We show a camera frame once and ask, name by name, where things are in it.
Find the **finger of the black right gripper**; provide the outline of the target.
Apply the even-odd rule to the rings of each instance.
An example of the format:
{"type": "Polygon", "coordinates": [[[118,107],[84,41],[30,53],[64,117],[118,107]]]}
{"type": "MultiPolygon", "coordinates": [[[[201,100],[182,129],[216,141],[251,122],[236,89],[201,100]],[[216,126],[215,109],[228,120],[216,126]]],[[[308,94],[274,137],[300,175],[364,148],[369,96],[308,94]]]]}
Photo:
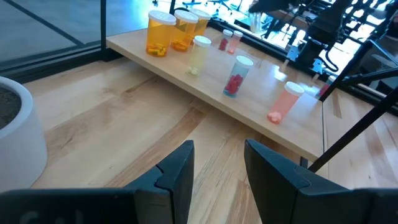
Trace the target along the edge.
{"type": "Polygon", "coordinates": [[[272,12],[287,9],[291,0],[257,0],[248,9],[249,12],[272,12]]]}

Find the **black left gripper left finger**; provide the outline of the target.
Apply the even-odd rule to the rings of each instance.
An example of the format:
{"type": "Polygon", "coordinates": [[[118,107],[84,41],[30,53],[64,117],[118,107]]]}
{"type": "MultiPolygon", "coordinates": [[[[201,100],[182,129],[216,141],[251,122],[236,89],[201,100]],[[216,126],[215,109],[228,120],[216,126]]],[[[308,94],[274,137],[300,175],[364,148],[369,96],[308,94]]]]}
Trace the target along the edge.
{"type": "Polygon", "coordinates": [[[137,224],[187,224],[193,192],[195,147],[186,140],[129,184],[137,224]]]}

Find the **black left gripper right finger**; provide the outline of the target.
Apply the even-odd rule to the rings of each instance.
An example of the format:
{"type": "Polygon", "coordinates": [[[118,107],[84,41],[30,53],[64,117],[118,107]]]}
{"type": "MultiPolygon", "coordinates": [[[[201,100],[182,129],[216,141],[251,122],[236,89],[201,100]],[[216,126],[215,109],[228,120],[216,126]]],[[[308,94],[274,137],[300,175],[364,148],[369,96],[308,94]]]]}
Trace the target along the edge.
{"type": "Polygon", "coordinates": [[[244,161],[263,224],[354,224],[350,191],[247,139],[244,161]]]}

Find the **large orange pill bottle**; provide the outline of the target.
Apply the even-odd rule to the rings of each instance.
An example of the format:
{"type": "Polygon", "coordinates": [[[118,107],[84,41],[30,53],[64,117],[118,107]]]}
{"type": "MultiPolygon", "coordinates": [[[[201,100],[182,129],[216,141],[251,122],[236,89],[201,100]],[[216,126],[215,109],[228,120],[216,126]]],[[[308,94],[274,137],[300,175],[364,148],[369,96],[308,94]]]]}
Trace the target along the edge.
{"type": "Polygon", "coordinates": [[[170,46],[176,18],[159,10],[149,11],[148,17],[146,52],[154,57],[165,57],[170,46]]]}
{"type": "Polygon", "coordinates": [[[174,26],[171,47],[179,52],[186,52],[192,41],[198,16],[184,10],[176,10],[174,16],[177,21],[174,26]]]}
{"type": "Polygon", "coordinates": [[[208,21],[211,19],[211,16],[207,12],[200,9],[190,9],[190,12],[198,17],[198,22],[195,26],[193,37],[196,37],[197,35],[204,36],[205,29],[207,27],[208,21]]]}

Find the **small blue bottle red pills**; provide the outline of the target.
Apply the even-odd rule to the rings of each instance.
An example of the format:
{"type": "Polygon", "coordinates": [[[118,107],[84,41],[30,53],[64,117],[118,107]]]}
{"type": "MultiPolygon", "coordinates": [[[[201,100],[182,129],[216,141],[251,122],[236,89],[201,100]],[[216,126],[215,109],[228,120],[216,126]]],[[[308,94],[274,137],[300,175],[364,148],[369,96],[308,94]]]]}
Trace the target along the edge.
{"type": "Polygon", "coordinates": [[[325,82],[325,84],[321,87],[321,89],[318,91],[318,93],[315,95],[317,99],[319,99],[324,92],[327,91],[327,89],[331,86],[331,84],[336,80],[336,77],[333,75],[330,75],[325,82]]]}
{"type": "Polygon", "coordinates": [[[238,55],[236,57],[236,61],[231,70],[228,81],[224,86],[223,93],[229,97],[234,98],[237,95],[241,85],[243,84],[244,79],[246,78],[248,72],[253,65],[254,62],[250,58],[238,55]]]}
{"type": "Polygon", "coordinates": [[[218,49],[221,51],[225,51],[228,48],[228,44],[229,44],[232,36],[233,36],[233,33],[230,30],[224,29],[223,37],[221,39],[218,49]]]}

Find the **small pink pill bottle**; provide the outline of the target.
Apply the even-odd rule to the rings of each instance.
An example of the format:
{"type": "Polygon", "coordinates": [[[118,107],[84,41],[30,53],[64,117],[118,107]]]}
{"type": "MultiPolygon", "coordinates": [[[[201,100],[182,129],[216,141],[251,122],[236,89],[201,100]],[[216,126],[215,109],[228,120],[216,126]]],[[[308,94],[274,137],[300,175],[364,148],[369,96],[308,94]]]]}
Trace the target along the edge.
{"type": "Polygon", "coordinates": [[[238,46],[239,43],[240,43],[240,40],[241,40],[241,37],[242,37],[242,36],[243,36],[243,33],[240,32],[240,31],[238,31],[238,30],[235,30],[235,31],[233,32],[233,35],[232,35],[232,37],[231,37],[231,39],[230,39],[230,42],[229,42],[229,44],[228,44],[227,53],[229,53],[229,54],[234,54],[234,52],[235,52],[237,46],[238,46]]]}
{"type": "Polygon", "coordinates": [[[274,124],[281,123],[296,101],[303,94],[304,89],[300,85],[294,82],[285,83],[284,90],[268,112],[267,119],[274,124]]]}

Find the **snake plant in white pot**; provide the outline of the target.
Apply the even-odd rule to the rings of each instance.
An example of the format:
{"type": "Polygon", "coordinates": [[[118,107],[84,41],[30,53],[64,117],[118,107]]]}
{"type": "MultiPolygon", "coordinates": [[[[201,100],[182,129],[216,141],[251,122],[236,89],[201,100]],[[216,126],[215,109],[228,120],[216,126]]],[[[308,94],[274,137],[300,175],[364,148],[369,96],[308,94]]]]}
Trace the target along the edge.
{"type": "Polygon", "coordinates": [[[0,77],[0,87],[21,99],[16,117],[0,129],[0,192],[26,189],[41,176],[47,163],[44,130],[26,87],[5,77],[0,77]]]}

